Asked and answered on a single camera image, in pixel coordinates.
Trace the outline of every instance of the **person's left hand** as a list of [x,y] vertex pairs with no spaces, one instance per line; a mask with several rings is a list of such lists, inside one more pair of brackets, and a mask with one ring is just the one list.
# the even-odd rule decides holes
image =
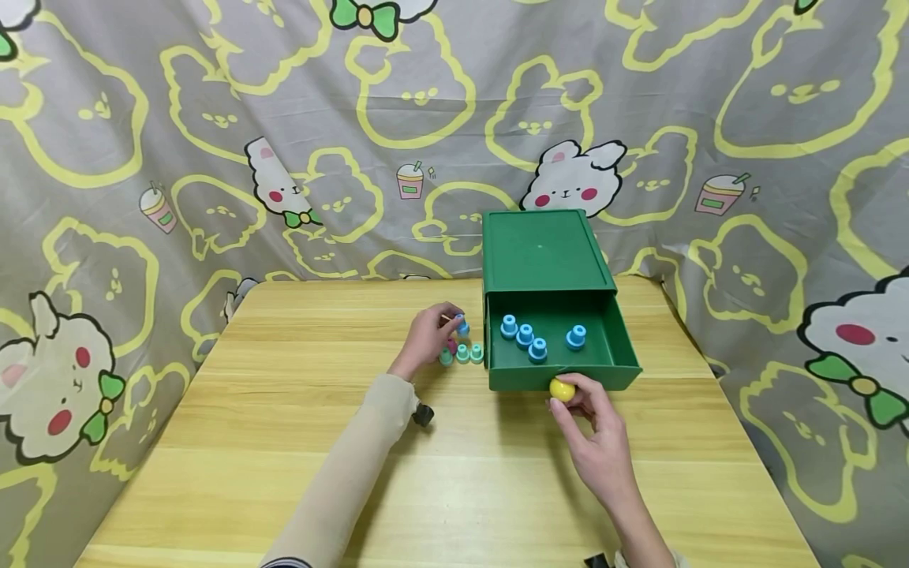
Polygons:
[[401,353],[388,368],[405,381],[413,381],[414,374],[425,364],[435,361],[457,326],[463,321],[464,310],[443,302],[432,305],[416,315]]

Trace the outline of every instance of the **green box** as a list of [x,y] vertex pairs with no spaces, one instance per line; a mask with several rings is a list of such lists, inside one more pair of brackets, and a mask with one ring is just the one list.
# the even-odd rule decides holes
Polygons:
[[[641,373],[615,281],[580,209],[497,211],[483,215],[483,334],[493,391],[546,391],[560,373],[576,371],[610,391]],[[512,314],[546,340],[545,362],[499,331]],[[587,328],[584,348],[571,351],[565,335]]]

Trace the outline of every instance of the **bubble tea cup illustration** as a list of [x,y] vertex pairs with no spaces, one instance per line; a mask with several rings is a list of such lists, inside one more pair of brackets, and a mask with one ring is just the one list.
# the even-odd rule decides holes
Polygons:
[[744,193],[746,189],[744,181],[749,177],[751,174],[742,174],[738,177],[734,175],[711,177],[704,182],[701,194],[697,196],[697,205],[694,210],[714,215],[725,214]]
[[163,190],[161,185],[152,182],[152,186],[139,198],[139,208],[157,228],[170,234],[176,226],[176,216],[171,211]]
[[398,169],[398,191],[401,199],[419,199],[423,195],[423,170],[420,165],[404,164]]

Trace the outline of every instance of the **green bow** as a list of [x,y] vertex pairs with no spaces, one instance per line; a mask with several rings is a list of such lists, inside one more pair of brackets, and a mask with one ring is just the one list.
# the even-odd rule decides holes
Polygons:
[[13,40],[4,30],[0,29],[0,61],[12,61],[18,53],[19,50],[16,49]]
[[795,0],[795,15],[802,15],[812,9],[820,0]]
[[126,388],[126,381],[105,371],[98,375],[98,382],[101,384],[101,407],[82,427],[82,435],[88,439],[91,445],[98,445],[105,439],[107,415],[114,410],[114,401],[120,398]]
[[397,37],[398,19],[401,8],[395,2],[383,2],[377,6],[359,5],[354,0],[334,0],[332,3],[332,24],[343,30],[355,25],[373,30],[384,42]]
[[864,398],[865,410],[878,428],[889,428],[896,421],[909,417],[909,403],[902,396],[884,389],[875,379],[863,376],[839,355],[821,355],[806,363],[805,368],[826,381],[849,384],[853,392]]
[[312,209],[305,211],[303,213],[292,213],[290,211],[284,212],[285,224],[292,229],[297,228],[302,224],[315,223],[322,224],[322,221]]

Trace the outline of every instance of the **yellow ball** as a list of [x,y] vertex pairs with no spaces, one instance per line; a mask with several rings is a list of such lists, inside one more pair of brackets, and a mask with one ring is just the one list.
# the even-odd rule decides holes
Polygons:
[[574,385],[553,379],[549,382],[549,394],[563,403],[567,403],[574,398]]

